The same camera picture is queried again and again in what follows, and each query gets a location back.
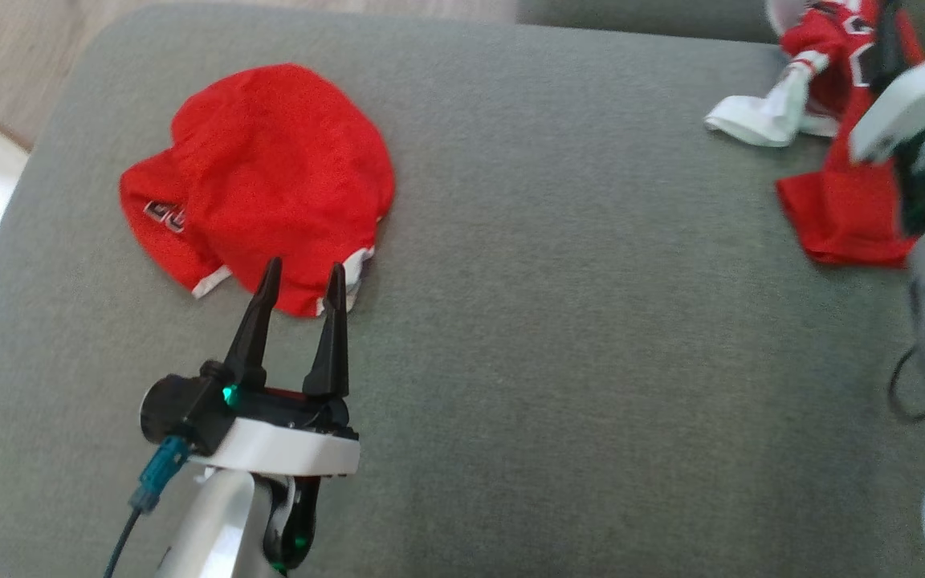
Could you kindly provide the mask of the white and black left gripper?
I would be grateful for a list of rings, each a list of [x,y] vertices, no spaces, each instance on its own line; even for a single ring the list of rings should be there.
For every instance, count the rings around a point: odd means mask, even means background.
[[[282,259],[269,260],[226,354],[224,365],[238,390],[262,390],[267,383],[262,362],[281,274]],[[322,304],[324,325],[311,371],[304,378],[304,394],[348,396],[348,285],[341,263],[332,267]],[[273,476],[353,475],[360,464],[361,446],[348,420],[348,404],[336,397],[308,414],[305,425],[236,417],[212,456],[196,453],[189,460],[206,467]]]

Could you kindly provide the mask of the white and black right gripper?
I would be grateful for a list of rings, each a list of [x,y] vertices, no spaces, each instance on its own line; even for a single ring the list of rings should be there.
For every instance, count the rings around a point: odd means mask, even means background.
[[[925,63],[909,69],[899,26],[902,1],[878,4],[871,87],[884,89],[850,134],[855,164],[891,161],[903,233],[925,234]]]

